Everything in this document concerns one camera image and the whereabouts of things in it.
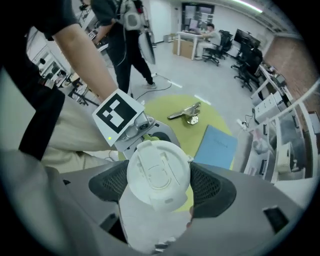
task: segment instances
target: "person sitting at desk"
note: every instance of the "person sitting at desk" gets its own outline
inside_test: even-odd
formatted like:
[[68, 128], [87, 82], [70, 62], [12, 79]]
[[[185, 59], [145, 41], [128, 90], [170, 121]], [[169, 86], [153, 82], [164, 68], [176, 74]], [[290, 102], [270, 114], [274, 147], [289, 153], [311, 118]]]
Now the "person sitting at desk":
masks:
[[204, 38], [205, 41], [198, 43], [196, 47], [196, 57], [194, 59], [198, 61], [202, 60], [204, 48], [215, 49], [221, 43], [221, 35], [215, 30], [215, 25], [208, 23], [206, 25], [206, 30], [206, 33], [201, 33], [202, 38]]

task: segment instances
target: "cardboard box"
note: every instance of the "cardboard box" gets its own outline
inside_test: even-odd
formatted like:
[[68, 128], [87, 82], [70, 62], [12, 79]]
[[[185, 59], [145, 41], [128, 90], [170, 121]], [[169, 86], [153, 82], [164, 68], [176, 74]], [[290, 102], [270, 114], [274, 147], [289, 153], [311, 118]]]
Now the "cardboard box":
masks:
[[[181, 40], [180, 56], [183, 56], [183, 57], [186, 57], [188, 59], [191, 59], [193, 48], [194, 48], [194, 42]], [[172, 52], [175, 55], [178, 52], [178, 40], [177, 39], [175, 39], [173, 41], [173, 51]]]

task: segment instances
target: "black t-shirt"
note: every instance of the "black t-shirt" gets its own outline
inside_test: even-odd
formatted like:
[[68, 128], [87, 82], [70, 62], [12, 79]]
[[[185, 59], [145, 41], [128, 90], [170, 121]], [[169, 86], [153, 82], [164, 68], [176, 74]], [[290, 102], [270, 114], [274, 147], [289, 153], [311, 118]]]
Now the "black t-shirt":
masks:
[[3, 66], [23, 96], [36, 110], [19, 149], [41, 160], [64, 104], [65, 95], [57, 88], [50, 89], [38, 83], [38, 67], [27, 55], [28, 33], [35, 27], [49, 39], [60, 30], [75, 24], [71, 0], [14, 0], [5, 2], [9, 17], [18, 17], [19, 23], [1, 40]]

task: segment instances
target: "power strip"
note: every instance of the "power strip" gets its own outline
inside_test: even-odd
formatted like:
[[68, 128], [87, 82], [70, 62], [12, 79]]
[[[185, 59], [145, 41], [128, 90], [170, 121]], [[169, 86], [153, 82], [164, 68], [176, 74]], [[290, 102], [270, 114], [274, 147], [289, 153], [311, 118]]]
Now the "power strip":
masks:
[[237, 119], [236, 123], [242, 128], [242, 130], [246, 130], [247, 129], [247, 127], [244, 124], [244, 122], [242, 122], [240, 119]]

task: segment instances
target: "metal tool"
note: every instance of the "metal tool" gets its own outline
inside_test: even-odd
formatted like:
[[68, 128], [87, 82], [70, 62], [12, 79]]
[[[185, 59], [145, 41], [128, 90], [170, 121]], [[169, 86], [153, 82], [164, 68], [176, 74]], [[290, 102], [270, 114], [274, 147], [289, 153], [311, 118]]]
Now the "metal tool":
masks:
[[201, 105], [201, 102], [199, 101], [199, 102], [197, 102], [196, 104], [193, 104], [193, 105], [191, 105], [191, 106], [188, 106], [188, 107], [186, 107], [185, 109], [183, 109], [183, 110], [181, 110], [181, 111], [179, 111], [179, 112], [175, 112], [175, 113], [169, 115], [167, 118], [168, 118], [169, 120], [175, 119], [175, 118], [179, 118], [179, 117], [181, 117], [181, 116], [184, 114], [184, 112], [186, 112], [186, 111], [188, 111], [188, 110], [190, 110], [190, 109], [196, 109], [196, 108], [200, 107], [200, 105]]
[[183, 117], [188, 124], [195, 125], [196, 123], [198, 123], [199, 113], [200, 113], [199, 109], [190, 108], [189, 110], [183, 112]]

